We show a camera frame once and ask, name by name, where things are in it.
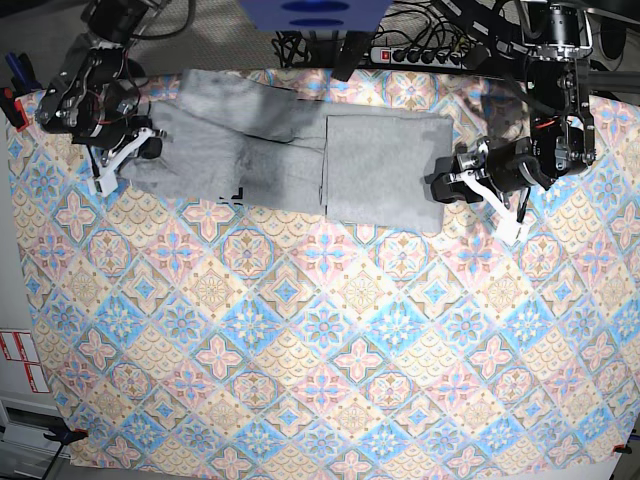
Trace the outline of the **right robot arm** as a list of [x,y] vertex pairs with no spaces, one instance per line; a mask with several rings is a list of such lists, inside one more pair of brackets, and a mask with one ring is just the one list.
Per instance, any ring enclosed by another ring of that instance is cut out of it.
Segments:
[[142,114],[145,72],[129,58],[138,36],[167,6],[165,1],[91,1],[78,35],[35,113],[48,134],[69,135],[88,150],[94,171],[121,152],[152,121]]

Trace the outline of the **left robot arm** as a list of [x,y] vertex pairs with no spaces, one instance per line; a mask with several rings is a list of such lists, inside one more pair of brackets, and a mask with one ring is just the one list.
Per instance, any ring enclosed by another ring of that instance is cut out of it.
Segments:
[[476,203],[495,196],[526,202],[534,187],[550,189],[596,159],[590,112],[586,15],[554,1],[517,1],[517,23],[502,17],[503,2],[439,1],[437,10],[475,40],[463,62],[490,68],[528,109],[528,136],[508,143],[487,138],[472,150],[437,161],[426,177],[435,201]]

